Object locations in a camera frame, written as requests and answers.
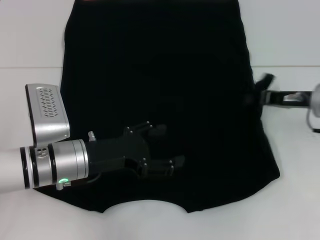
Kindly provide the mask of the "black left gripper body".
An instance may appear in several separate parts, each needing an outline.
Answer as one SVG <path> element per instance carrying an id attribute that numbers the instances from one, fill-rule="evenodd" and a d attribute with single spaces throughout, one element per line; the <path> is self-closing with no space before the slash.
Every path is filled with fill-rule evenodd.
<path id="1" fill-rule="evenodd" d="M 147 177 L 150 150 L 143 135 L 149 129 L 149 126 L 127 126 L 119 137 L 86 142 L 88 175 L 129 169 L 141 178 Z"/>

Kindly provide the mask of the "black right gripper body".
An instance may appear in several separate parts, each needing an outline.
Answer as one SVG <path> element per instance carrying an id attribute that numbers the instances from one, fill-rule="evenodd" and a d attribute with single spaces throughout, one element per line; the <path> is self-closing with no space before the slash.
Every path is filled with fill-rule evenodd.
<path id="1" fill-rule="evenodd" d="M 261 93 L 261 104 L 280 108 L 310 108 L 311 91 L 275 91 Z"/>

